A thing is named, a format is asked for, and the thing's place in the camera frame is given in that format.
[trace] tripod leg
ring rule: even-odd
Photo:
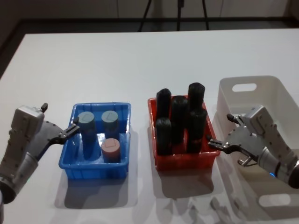
[[[143,24],[144,24],[144,22],[145,22],[145,19],[146,19],[146,16],[147,16],[148,12],[149,12],[150,5],[151,5],[151,0],[149,0],[147,6],[146,6],[146,8],[145,8],[144,15],[143,15],[142,21],[141,21],[141,23],[140,23],[140,27],[139,27],[139,29],[138,29],[138,32],[141,32],[141,31],[142,31]]]
[[[207,13],[206,13],[206,0],[202,0],[202,7],[204,9],[205,22],[206,22],[206,30],[210,30],[210,28],[209,28],[209,21],[207,20]]]
[[[177,31],[180,30],[180,26],[181,26],[181,11],[182,11],[182,7],[184,7],[184,0],[178,0]]]

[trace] red plastic bin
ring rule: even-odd
[[[205,169],[211,168],[213,166],[215,157],[220,155],[219,150],[215,150],[208,145],[208,141],[205,135],[209,134],[215,139],[215,133],[210,121],[209,115],[206,117],[206,127],[204,130],[204,137],[202,138],[202,147],[201,152],[196,154],[187,154],[187,138],[188,133],[185,130],[184,143],[176,148],[173,148],[173,155],[157,155],[157,146],[156,146],[156,98],[150,98],[148,100],[149,106],[149,119],[150,119],[150,128],[152,136],[152,146],[153,153],[155,158],[155,166],[158,171],[163,170],[179,170],[179,169]]]

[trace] white plastic bin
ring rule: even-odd
[[[256,88],[245,91],[248,85]],[[226,115],[245,114],[255,105],[267,108],[281,136],[291,149],[299,148],[299,107],[280,80],[272,76],[232,77],[220,81],[217,102],[217,138],[224,140],[236,124]],[[237,217],[247,221],[269,221],[281,224],[281,219],[298,223],[299,191],[271,176],[258,165],[242,167],[241,153],[221,153],[218,164],[222,180]]]
[[[246,89],[248,85],[256,85],[256,88],[233,91],[234,87]],[[255,105],[267,108],[291,149],[299,148],[299,107],[280,80],[273,76],[233,77],[220,81],[217,116],[224,136],[236,125],[228,121],[226,115],[245,114]]]

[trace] cylinder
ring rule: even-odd
[[[157,93],[156,120],[169,117],[169,107],[171,102],[171,92],[169,89],[162,89]]]
[[[156,121],[156,143],[158,155],[171,154],[171,122],[169,118]]]
[[[204,101],[205,87],[200,83],[192,83],[188,89],[190,111],[201,109]]]
[[[184,142],[185,121],[188,112],[188,100],[184,96],[175,96],[171,101],[171,142]]]
[[[83,156],[85,160],[96,160],[101,155],[100,145],[95,126],[94,114],[82,112],[78,115],[80,132],[82,135]]]
[[[82,141],[94,142],[97,139],[97,131],[95,128],[94,114],[85,111],[78,115],[80,132],[82,135]]]
[[[119,139],[118,114],[115,111],[106,111],[102,114],[102,124],[106,139]]]
[[[199,153],[201,150],[202,137],[206,126],[207,112],[205,109],[193,110],[188,120],[188,144],[187,153]]]
[[[120,143],[117,139],[106,139],[102,144],[104,162],[120,162]]]

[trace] plastic container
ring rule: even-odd
[[[296,119],[299,108],[280,80],[273,76],[233,77],[220,81],[217,117],[224,137],[236,127],[226,115],[246,114],[255,105],[267,108],[290,148],[299,148],[299,119]]]
[[[158,171],[163,170],[179,170],[179,169],[204,169],[211,168],[213,166],[215,157],[220,154],[220,151],[215,150],[208,146],[208,140],[206,135],[210,135],[212,138],[215,138],[214,130],[209,119],[209,116],[206,117],[206,127],[204,130],[204,137],[202,138],[202,148],[200,153],[187,154],[187,153],[178,153],[173,155],[158,155],[157,146],[156,146],[156,137],[155,137],[155,122],[156,122],[156,98],[150,98],[148,100],[149,106],[149,119],[150,119],[150,128],[152,136],[152,147],[153,154],[155,158],[155,166]],[[185,152],[187,146],[187,130],[185,129],[184,136],[184,147],[176,148],[173,151],[176,152]]]
[[[299,107],[280,80],[272,76],[233,77],[220,81],[215,115],[219,127],[217,139],[224,140],[236,127],[227,120],[227,113],[245,114],[255,105],[267,108],[286,144],[291,149],[298,149]],[[241,220],[245,216],[248,221],[279,219],[277,223],[282,223],[282,219],[298,217],[297,189],[292,189],[258,165],[240,166],[237,160],[244,160],[246,156],[239,152],[223,153],[221,158],[224,165],[221,169],[227,170],[222,174],[224,186],[229,192],[232,208]]]
[[[105,163],[103,154],[96,160],[85,160],[83,156],[82,136],[74,135],[63,146],[59,166],[64,169],[69,179],[123,179],[127,176],[130,148],[130,116],[129,103],[88,103],[76,104],[71,113],[69,125],[81,112],[90,111],[95,116],[99,144],[105,140],[101,116],[105,111],[116,111],[119,116],[119,142],[121,159],[118,163]]]

